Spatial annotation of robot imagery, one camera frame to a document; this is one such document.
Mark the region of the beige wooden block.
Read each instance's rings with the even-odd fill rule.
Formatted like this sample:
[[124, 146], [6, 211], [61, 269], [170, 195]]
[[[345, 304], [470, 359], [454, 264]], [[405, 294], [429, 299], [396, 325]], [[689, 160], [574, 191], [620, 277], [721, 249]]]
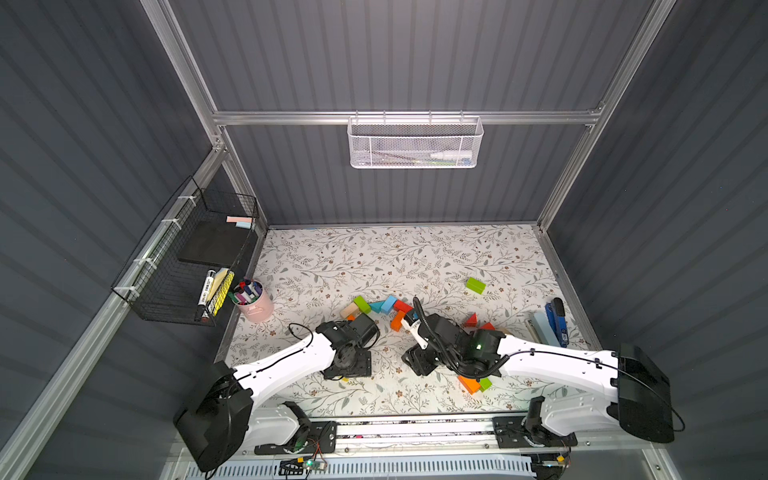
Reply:
[[340, 312], [340, 317], [342, 319], [354, 320], [360, 313], [359, 307], [355, 303], [351, 303]]

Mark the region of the light blue block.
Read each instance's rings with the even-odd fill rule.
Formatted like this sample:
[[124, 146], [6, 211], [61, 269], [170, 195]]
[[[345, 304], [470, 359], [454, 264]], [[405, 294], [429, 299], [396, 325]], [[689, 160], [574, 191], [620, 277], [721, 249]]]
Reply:
[[394, 309], [394, 306], [397, 301], [398, 299], [395, 296], [393, 295], [388, 296], [387, 299], [381, 305], [381, 312], [384, 314], [389, 314]]

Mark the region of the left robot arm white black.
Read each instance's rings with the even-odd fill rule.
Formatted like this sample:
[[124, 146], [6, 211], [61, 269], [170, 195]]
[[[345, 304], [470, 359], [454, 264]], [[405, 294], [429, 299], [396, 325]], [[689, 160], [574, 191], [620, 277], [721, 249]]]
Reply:
[[173, 424], [198, 469], [211, 476], [238, 452], [298, 454], [319, 444], [312, 422], [292, 401], [264, 402], [315, 373], [326, 379], [369, 377], [371, 348], [380, 338], [367, 315], [324, 322], [296, 344], [248, 364], [224, 361], [203, 370], [173, 417]]

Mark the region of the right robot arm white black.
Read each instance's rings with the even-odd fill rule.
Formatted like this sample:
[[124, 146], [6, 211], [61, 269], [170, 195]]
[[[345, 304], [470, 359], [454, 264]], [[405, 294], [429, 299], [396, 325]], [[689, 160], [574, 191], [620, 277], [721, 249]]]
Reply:
[[581, 431], [620, 428], [668, 444], [684, 427], [671, 401], [669, 378], [640, 348], [576, 351], [507, 335], [467, 331], [437, 314], [407, 313], [397, 327], [416, 341], [402, 356], [418, 376], [444, 366], [476, 382], [497, 377], [538, 378], [568, 388], [563, 397], [532, 398], [514, 427], [534, 447], [576, 445]]

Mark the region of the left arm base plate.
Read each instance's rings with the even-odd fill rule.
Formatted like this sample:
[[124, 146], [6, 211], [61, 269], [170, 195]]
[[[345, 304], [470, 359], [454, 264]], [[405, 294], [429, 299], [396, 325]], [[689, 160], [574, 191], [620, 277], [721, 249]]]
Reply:
[[253, 449], [255, 455], [320, 455], [334, 453], [337, 429], [335, 421], [301, 425], [285, 445], [265, 444]]

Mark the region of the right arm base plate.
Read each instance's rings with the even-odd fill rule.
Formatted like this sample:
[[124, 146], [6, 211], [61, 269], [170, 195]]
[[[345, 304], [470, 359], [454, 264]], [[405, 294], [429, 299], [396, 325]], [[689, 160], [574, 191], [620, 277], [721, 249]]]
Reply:
[[525, 415], [494, 416], [493, 434], [500, 449], [513, 448], [565, 448], [578, 445], [574, 433], [567, 436], [556, 435], [541, 425], [527, 426]]

